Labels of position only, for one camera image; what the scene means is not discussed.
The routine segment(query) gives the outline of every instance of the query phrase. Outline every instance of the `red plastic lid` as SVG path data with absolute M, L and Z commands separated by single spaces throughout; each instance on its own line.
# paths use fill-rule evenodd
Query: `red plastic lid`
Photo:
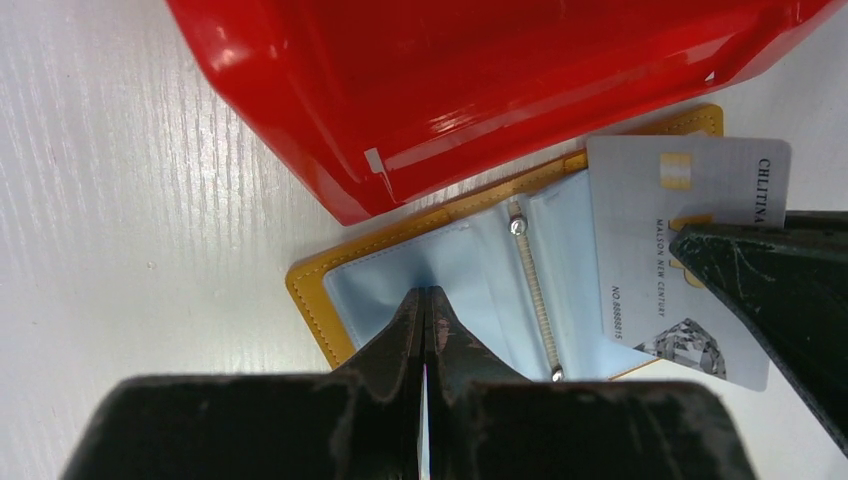
M 343 224 L 750 78 L 846 0 L 169 0 L 213 87 Z

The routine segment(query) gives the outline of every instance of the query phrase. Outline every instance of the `yellow card holder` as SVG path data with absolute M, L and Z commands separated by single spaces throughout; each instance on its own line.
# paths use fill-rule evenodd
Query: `yellow card holder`
M 696 132 L 723 136 L 724 113 L 721 107 L 699 106 L 629 133 L 687 135 Z M 350 358 L 354 347 L 324 289 L 324 275 L 328 271 L 485 210 L 513 195 L 536 192 L 569 174 L 583 170 L 588 166 L 587 162 L 585 150 L 566 154 L 294 265 L 286 274 L 286 287 L 330 366 L 335 368 Z

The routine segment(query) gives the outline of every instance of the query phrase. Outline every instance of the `white wooden table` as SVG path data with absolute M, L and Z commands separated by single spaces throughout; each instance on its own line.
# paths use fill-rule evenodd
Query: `white wooden table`
M 792 144 L 793 209 L 848 209 L 846 47 L 848 10 L 705 99 L 728 135 Z M 326 370 L 283 287 L 294 261 L 550 155 L 344 229 L 210 89 L 161 1 L 7 0 L 0 52 L 2 479 L 55 478 L 124 377 Z M 707 383 L 762 478 L 848 477 L 777 370 L 764 394 Z

